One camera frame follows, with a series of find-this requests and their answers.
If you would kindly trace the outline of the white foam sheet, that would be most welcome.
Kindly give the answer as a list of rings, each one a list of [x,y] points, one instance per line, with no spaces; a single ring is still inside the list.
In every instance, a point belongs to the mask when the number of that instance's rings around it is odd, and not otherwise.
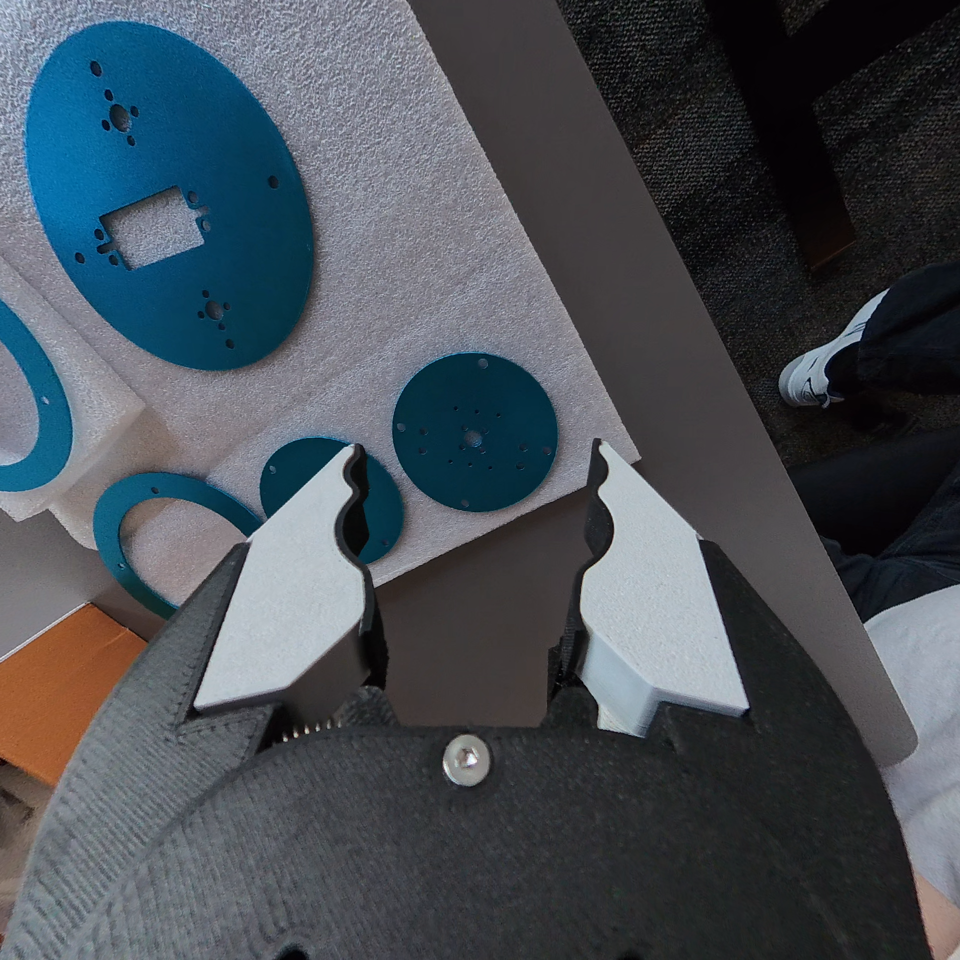
[[[28,187],[23,130],[32,85],[59,42],[114,21],[168,29],[214,55],[278,126],[305,186],[314,274],[302,319],[273,353],[237,371],[148,354],[45,238]],[[398,482],[399,546],[375,586],[585,485],[593,439],[639,459],[561,298],[406,2],[2,2],[2,269],[14,305],[41,297],[85,351],[82,399],[143,404],[112,446],[56,497],[3,493],[18,522],[48,511],[93,548],[95,501],[129,474],[207,479],[259,509],[268,454],[306,434],[361,443]],[[487,348],[530,372],[558,414],[558,463],[517,506],[442,506],[402,474],[390,416],[414,373]]]

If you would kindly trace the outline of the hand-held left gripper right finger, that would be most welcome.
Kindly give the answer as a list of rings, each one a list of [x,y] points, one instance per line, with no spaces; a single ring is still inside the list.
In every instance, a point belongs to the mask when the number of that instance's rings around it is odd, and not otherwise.
[[[584,539],[551,692],[583,685],[597,725],[645,736],[662,703],[749,708],[696,531],[605,440],[592,445]]]

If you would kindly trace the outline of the person's dark trousers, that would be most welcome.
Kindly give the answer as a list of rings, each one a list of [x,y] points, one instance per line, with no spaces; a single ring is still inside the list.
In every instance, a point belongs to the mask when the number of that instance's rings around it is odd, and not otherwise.
[[[959,394],[959,264],[895,282],[859,342],[858,392]],[[957,427],[794,467],[791,479],[861,620],[958,585]]]

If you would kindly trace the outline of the small blue plain disc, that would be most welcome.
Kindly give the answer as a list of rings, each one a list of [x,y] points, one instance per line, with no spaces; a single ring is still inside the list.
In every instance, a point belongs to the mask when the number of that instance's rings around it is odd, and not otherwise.
[[[347,444],[336,438],[308,437],[293,440],[276,450],[264,465],[259,493],[268,518],[339,453]],[[386,468],[371,454],[366,457],[369,485],[364,504],[368,539],[359,555],[370,565],[396,546],[403,529],[401,493]]]

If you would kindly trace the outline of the orange cardboard kit box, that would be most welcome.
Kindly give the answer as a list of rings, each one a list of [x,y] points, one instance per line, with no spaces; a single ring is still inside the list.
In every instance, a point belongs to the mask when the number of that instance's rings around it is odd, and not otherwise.
[[[146,642],[90,604],[1,662],[2,856]]]

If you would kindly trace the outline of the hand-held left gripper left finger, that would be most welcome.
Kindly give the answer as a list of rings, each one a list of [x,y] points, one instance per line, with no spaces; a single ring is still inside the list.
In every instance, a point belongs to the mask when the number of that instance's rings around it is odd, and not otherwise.
[[[196,711],[334,714],[361,686],[385,688],[387,645],[358,557],[368,489],[365,450],[349,445],[249,538]]]

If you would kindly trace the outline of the blue disc with many holes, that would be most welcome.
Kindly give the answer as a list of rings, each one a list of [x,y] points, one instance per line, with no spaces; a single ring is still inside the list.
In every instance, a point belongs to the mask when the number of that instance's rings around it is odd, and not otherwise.
[[[529,497],[557,452],[557,417],[544,388],[492,354],[455,353],[423,367],[392,419],[405,474],[457,510],[490,512]]]

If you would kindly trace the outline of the blue disc with few holes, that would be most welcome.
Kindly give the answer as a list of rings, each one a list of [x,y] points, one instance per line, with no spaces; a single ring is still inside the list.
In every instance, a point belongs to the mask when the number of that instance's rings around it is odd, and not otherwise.
[[[229,370],[294,329],[314,262],[304,187],[268,113],[201,47],[125,21],[74,33],[33,84],[25,149],[58,260],[139,348]],[[173,187],[198,246],[135,267],[107,217]]]

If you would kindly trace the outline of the white sneaker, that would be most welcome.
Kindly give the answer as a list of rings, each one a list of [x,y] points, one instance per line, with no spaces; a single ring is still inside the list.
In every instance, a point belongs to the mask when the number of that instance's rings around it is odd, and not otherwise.
[[[886,294],[884,290],[867,301],[832,341],[798,356],[784,367],[777,386],[786,404],[794,408],[825,409],[861,389],[857,377],[859,342]]]

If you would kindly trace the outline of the white foam block round cutout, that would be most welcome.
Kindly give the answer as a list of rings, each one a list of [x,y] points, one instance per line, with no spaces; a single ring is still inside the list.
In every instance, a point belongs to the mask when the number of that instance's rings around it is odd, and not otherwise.
[[[2,261],[2,347],[37,415],[23,454],[2,451],[2,508],[16,521],[51,508],[86,479],[144,409],[86,340]]]

